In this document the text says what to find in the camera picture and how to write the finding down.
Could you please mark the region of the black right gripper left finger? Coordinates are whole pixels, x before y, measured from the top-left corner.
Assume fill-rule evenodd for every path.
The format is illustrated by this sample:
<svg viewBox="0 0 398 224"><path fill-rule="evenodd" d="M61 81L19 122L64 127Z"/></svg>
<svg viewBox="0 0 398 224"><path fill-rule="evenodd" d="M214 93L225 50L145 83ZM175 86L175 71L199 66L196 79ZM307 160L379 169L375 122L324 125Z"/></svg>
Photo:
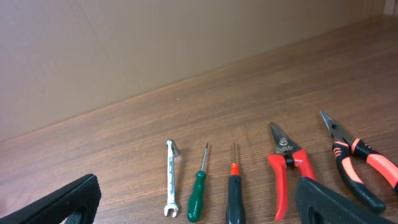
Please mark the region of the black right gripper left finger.
<svg viewBox="0 0 398 224"><path fill-rule="evenodd" d="M28 206L1 218L1 224L92 224L101 199L97 176L86 174Z"/></svg>

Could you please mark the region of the black red handled screwdriver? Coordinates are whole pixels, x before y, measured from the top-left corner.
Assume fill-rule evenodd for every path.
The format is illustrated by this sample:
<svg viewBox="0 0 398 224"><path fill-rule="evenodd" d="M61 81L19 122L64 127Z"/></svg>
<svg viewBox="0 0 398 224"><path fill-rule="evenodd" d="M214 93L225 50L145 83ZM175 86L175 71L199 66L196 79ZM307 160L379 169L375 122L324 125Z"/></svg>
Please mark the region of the black red handled screwdriver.
<svg viewBox="0 0 398 224"><path fill-rule="evenodd" d="M246 212L243 202L243 190L239 165L236 162L236 144L233 143L233 162L228 178L228 203L226 206L226 224L245 224Z"/></svg>

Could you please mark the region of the orange black needle-nose pliers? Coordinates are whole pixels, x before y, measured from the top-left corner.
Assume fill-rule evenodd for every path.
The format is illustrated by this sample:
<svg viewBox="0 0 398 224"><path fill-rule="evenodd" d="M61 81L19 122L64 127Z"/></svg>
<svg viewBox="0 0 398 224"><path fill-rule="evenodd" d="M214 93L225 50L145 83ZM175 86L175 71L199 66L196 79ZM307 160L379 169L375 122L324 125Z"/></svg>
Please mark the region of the orange black needle-nose pliers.
<svg viewBox="0 0 398 224"><path fill-rule="evenodd" d="M352 138L343 125L324 111L320 111L320 115L333 139L331 148L343 182L352 194L372 212L384 212L386 204L365 186L356 173L351 158L358 157L376 169L389 182L394 191L397 191L397 165L362 139Z"/></svg>

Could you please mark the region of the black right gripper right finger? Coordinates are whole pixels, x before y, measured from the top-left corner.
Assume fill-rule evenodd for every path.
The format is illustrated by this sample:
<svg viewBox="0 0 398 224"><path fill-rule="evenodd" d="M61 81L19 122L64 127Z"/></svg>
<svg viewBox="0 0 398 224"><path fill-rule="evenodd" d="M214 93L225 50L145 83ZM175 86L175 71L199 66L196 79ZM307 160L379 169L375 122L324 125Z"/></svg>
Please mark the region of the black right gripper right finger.
<svg viewBox="0 0 398 224"><path fill-rule="evenodd" d="M295 203L302 224L395 224L309 177L299 178Z"/></svg>

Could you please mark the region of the silver combination wrench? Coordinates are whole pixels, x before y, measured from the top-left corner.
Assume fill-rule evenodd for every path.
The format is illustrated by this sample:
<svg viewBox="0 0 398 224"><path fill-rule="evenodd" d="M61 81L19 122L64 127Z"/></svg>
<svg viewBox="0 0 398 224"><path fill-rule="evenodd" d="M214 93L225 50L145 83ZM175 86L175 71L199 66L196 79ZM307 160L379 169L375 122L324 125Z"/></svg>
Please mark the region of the silver combination wrench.
<svg viewBox="0 0 398 224"><path fill-rule="evenodd" d="M165 142L167 147L167 204L164 207L164 215L167 217L169 211L172 211L172 218L176 218L179 212L179 207L175 200L175 158L179 156L178 147L173 139L168 139Z"/></svg>

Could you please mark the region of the red handled snips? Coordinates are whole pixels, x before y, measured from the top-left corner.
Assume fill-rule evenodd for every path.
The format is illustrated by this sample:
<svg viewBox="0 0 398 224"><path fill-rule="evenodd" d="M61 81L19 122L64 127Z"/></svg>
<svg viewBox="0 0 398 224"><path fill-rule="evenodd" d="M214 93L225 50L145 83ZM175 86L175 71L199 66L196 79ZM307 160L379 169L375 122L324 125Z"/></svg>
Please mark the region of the red handled snips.
<svg viewBox="0 0 398 224"><path fill-rule="evenodd" d="M287 168L298 168L302 177L316 180L313 166L306 150L294 142L280 126L269 123L275 141L275 150L267 159L275 174L275 189L277 194L275 221L281 221L288 210L289 190Z"/></svg>

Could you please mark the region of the green handled screwdriver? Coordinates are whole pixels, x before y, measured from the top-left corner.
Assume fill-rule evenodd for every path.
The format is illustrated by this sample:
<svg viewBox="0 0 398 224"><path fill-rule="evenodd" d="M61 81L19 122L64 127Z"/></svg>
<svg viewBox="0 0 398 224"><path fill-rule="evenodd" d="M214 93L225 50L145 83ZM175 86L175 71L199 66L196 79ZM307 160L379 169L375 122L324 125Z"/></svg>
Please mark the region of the green handled screwdriver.
<svg viewBox="0 0 398 224"><path fill-rule="evenodd" d="M196 173L196 180L193 185L193 191L188 199L187 219L191 223L196 223L200 220L204 207L204 193L205 193L205 163L208 153L208 143L205 147L201 169Z"/></svg>

